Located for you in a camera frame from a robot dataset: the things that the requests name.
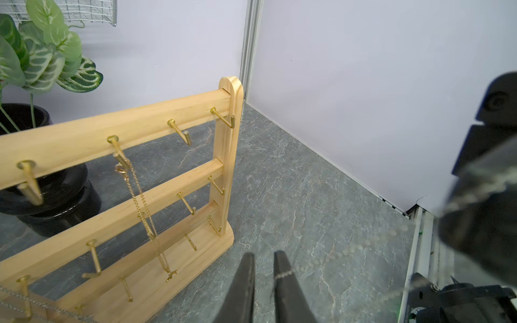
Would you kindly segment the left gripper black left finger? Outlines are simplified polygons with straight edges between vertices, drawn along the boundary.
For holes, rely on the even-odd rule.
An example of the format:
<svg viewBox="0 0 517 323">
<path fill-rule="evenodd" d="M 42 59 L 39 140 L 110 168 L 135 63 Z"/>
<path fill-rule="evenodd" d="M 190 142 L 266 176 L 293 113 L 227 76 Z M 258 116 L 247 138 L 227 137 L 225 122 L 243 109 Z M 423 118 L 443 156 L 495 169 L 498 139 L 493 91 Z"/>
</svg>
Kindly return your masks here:
<svg viewBox="0 0 517 323">
<path fill-rule="evenodd" d="M 230 289 L 214 322 L 248 323 L 253 321 L 255 259 L 251 252 L 240 261 Z"/>
</svg>

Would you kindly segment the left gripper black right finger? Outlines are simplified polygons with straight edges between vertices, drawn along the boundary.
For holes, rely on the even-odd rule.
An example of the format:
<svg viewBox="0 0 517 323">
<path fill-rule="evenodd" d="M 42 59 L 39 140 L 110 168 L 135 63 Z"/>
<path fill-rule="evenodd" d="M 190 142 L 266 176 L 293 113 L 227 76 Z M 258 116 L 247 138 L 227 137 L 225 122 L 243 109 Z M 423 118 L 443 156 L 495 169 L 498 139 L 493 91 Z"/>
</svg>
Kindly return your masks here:
<svg viewBox="0 0 517 323">
<path fill-rule="evenodd" d="M 274 301 L 276 322 L 316 322 L 300 284 L 294 274 L 287 254 L 274 253 Z"/>
</svg>

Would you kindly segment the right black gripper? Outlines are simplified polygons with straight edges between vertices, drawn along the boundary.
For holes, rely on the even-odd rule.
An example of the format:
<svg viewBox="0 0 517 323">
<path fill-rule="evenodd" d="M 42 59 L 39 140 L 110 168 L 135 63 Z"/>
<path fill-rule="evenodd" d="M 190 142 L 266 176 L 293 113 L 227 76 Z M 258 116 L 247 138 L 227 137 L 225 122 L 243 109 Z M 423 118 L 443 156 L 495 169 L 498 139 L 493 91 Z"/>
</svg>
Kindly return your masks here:
<svg viewBox="0 0 517 323">
<path fill-rule="evenodd" d="M 516 282 L 516 72 L 488 86 L 452 174 L 438 236 L 482 269 Z"/>
</svg>

